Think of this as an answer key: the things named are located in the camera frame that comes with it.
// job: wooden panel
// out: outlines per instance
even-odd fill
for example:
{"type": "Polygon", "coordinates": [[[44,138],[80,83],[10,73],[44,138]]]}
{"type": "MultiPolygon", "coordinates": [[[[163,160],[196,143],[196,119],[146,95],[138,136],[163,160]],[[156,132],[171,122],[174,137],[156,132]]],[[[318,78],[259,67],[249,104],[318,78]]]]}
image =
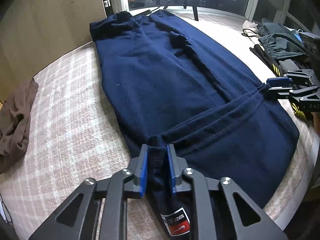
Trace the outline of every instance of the wooden panel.
{"type": "Polygon", "coordinates": [[[91,41],[89,23],[105,17],[102,0],[15,0],[0,22],[0,100],[8,83],[17,86],[91,41]]]}

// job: navy blue sweatpants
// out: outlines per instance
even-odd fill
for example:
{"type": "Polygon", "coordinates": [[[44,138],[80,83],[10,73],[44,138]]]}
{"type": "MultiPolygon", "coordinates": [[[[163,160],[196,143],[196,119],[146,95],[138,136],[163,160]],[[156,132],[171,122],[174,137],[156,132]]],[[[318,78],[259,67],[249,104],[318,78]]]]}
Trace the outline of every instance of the navy blue sweatpants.
{"type": "MultiPolygon", "coordinates": [[[[299,132],[252,71],[219,43],[177,16],[159,10],[121,12],[90,24],[102,87],[132,157],[148,152],[148,187],[163,216],[188,199],[173,198],[165,146],[206,177],[228,176],[260,206],[279,186],[299,132]]],[[[188,239],[188,233],[173,239],[188,239]]]]}

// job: brown cloth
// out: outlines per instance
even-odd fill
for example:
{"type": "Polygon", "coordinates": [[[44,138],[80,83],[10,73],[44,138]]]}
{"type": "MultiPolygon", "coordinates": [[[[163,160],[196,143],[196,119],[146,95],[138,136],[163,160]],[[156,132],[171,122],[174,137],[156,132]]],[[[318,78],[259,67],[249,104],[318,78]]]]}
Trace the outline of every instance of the brown cloth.
{"type": "Polygon", "coordinates": [[[0,110],[0,174],[27,151],[30,111],[38,87],[34,78],[24,82],[13,91],[0,110]]]}

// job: clothing label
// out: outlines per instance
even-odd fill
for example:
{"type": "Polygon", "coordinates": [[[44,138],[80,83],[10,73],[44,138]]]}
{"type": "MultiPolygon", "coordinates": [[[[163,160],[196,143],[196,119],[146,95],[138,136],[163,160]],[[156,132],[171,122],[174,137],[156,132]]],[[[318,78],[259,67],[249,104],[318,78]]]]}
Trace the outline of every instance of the clothing label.
{"type": "Polygon", "coordinates": [[[181,236],[190,232],[190,220],[183,208],[161,217],[170,236],[181,236]]]}

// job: screw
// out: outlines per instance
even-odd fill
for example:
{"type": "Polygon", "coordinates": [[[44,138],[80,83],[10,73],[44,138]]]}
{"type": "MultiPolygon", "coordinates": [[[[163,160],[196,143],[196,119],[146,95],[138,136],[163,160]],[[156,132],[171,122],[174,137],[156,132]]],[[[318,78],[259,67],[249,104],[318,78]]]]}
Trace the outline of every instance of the screw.
{"type": "Polygon", "coordinates": [[[230,179],[229,177],[223,177],[223,178],[221,179],[221,182],[222,182],[222,184],[224,184],[224,185],[228,185],[228,184],[231,184],[232,179],[230,179]]]}
{"type": "Polygon", "coordinates": [[[94,179],[93,178],[87,178],[84,180],[84,183],[86,185],[93,185],[94,184],[94,179]]]}
{"type": "Polygon", "coordinates": [[[183,173],[186,175],[191,175],[194,173],[194,170],[192,168],[186,168],[183,170],[183,173]]]}
{"type": "Polygon", "coordinates": [[[132,173],[129,169],[123,169],[122,172],[123,172],[125,175],[130,175],[130,174],[132,173]]]}

